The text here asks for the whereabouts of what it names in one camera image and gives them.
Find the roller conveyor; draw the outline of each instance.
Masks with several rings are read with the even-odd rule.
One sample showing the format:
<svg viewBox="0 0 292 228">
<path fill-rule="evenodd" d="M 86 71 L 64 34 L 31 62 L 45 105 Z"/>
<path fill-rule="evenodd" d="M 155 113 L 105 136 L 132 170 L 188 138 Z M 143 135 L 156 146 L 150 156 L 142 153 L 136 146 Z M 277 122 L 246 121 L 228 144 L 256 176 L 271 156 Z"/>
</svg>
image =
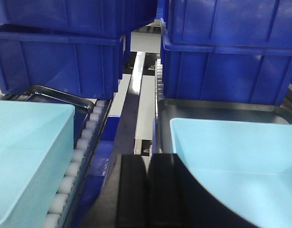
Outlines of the roller conveyor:
<svg viewBox="0 0 292 228">
<path fill-rule="evenodd" d="M 111 101 L 86 99 L 43 86 L 33 86 L 23 95 L 2 95 L 1 100 L 64 103 L 75 106 L 74 155 L 44 221 L 44 228 L 69 227 L 88 167 L 100 140 Z"/>
</svg>

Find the plastic bin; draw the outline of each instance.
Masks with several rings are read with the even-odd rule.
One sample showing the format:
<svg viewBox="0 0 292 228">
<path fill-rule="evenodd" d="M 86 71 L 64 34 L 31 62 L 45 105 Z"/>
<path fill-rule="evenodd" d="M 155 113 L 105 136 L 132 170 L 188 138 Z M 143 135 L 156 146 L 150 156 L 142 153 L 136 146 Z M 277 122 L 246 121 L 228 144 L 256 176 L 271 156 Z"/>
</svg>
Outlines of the plastic bin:
<svg viewBox="0 0 292 228">
<path fill-rule="evenodd" d="M 282 103 L 292 79 L 292 49 L 172 44 L 161 27 L 167 98 Z"/>
<path fill-rule="evenodd" d="M 292 0 L 169 0 L 173 43 L 292 48 Z"/>
<path fill-rule="evenodd" d="M 184 189 L 195 224 L 212 227 L 203 214 L 223 221 L 229 213 L 218 211 L 220 203 L 256 227 L 292 228 L 292 125 L 176 118 L 170 128 L 173 152 L 203 188 Z M 220 226 L 253 227 L 229 225 L 235 221 Z"/>
<path fill-rule="evenodd" d="M 0 0 L 0 23 L 116 38 L 154 21 L 157 0 Z"/>
<path fill-rule="evenodd" d="M 97 38 L 0 25 L 0 87 L 21 94 L 42 85 L 84 98 L 113 99 L 123 37 Z"/>
<path fill-rule="evenodd" d="M 0 228 L 42 227 L 73 157 L 74 112 L 0 101 Z"/>
<path fill-rule="evenodd" d="M 165 5 L 165 0 L 158 0 L 155 19 L 164 18 L 164 5 Z"/>
</svg>

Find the conveyor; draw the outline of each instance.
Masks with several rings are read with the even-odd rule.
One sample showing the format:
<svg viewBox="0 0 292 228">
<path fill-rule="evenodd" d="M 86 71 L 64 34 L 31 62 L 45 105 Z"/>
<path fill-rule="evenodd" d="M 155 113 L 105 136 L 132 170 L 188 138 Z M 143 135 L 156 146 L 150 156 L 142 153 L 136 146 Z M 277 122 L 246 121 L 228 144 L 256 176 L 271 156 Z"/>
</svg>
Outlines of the conveyor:
<svg viewBox="0 0 292 228">
<path fill-rule="evenodd" d="M 124 180 L 121 178 L 122 165 L 126 162 L 130 164 L 140 162 L 136 158 L 132 160 L 124 159 L 122 155 L 133 155 L 134 152 L 134 135 L 144 61 L 145 53 L 138 52 L 124 101 L 107 175 L 104 180 L 104 188 L 81 227 L 115 227 L 115 224 L 119 222 L 117 207 L 120 197 L 120 183 Z M 220 106 L 220 103 L 214 102 L 168 100 L 164 99 L 162 94 L 162 65 L 159 59 L 155 67 L 155 87 L 155 129 L 151 156 L 157 153 L 168 153 L 169 150 L 166 145 L 170 142 L 168 141 L 169 132 L 166 125 L 170 118 L 178 115 L 190 118 L 202 118 L 202 115 L 206 116 L 206 118 L 208 118 L 208 115 L 212 115 L 214 118 L 239 116 L 238 120 L 268 123 L 287 122 L 292 124 L 292 90 L 290 89 L 281 107 L 274 108 L 269 105 L 237 104 L 234 107 L 232 104 L 227 103 L 224 106 Z M 31 99 L 38 102 L 44 101 L 42 100 L 43 98 L 51 102 L 52 99 L 55 100 L 54 102 L 64 102 L 65 94 L 42 86 L 36 86 L 29 89 L 23 95 L 0 96 L 0 99 L 3 100 L 23 102 L 30 101 Z M 97 100 L 93 106 L 92 102 L 86 102 L 85 99 L 80 100 L 77 97 L 72 97 L 72 99 L 67 101 L 69 103 L 72 102 L 72 104 L 74 103 L 74 105 L 79 106 L 85 111 L 87 110 L 87 112 L 83 117 L 83 121 L 81 121 L 80 127 L 77 127 L 75 130 L 75 154 L 52 202 L 43 226 L 44 228 L 70 226 L 75 206 L 79 200 L 79 193 L 84 185 L 87 169 L 96 151 L 96 146 L 112 104 L 112 101 Z M 218 109 L 226 110 L 226 113 L 219 116 L 218 113 L 221 112 L 218 112 Z M 132 189 L 132 191 L 141 189 L 142 186 L 137 186 L 137 189 Z M 134 197 L 134 195 L 131 196 L 133 202 L 139 200 Z"/>
</svg>

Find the silver metal bar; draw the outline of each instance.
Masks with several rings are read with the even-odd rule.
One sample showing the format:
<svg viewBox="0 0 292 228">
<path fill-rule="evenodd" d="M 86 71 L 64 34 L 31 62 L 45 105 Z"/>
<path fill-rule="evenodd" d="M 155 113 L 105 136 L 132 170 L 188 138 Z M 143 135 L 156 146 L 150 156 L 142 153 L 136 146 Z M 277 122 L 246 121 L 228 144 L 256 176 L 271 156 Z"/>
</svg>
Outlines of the silver metal bar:
<svg viewBox="0 0 292 228">
<path fill-rule="evenodd" d="M 121 158 L 123 154 L 134 153 L 137 113 L 145 56 L 145 52 L 137 52 L 103 189 L 80 225 L 81 228 L 115 227 Z"/>
<path fill-rule="evenodd" d="M 158 72 L 158 66 L 160 65 L 160 59 L 158 59 L 155 62 L 155 148 L 154 152 L 155 153 L 162 153 L 161 149 L 160 149 L 160 125 L 159 125 L 159 111 L 158 111 L 158 103 L 159 101 L 162 99 L 163 95 L 162 95 L 162 91 L 160 91 L 159 89 L 163 88 L 162 86 L 162 73 Z"/>
<path fill-rule="evenodd" d="M 131 75 L 128 91 L 123 103 L 122 114 L 118 124 L 114 147 L 104 183 L 110 178 L 117 155 L 133 154 L 135 145 L 135 130 L 137 122 L 138 107 L 140 102 L 141 79 L 143 74 L 145 52 L 137 52 Z"/>
</svg>

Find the stacked crates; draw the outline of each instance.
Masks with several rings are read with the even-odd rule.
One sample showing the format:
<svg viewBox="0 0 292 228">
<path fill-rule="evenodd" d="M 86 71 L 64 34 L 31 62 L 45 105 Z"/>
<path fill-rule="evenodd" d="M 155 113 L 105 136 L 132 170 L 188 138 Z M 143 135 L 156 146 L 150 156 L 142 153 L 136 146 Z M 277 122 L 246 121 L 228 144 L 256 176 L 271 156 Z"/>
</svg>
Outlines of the stacked crates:
<svg viewBox="0 0 292 228">
<path fill-rule="evenodd" d="M 42 85 L 113 99 L 131 31 L 154 21 L 157 0 L 0 0 L 0 87 Z"/>
<path fill-rule="evenodd" d="M 280 105 L 292 79 L 292 0 L 169 0 L 167 98 Z"/>
</svg>

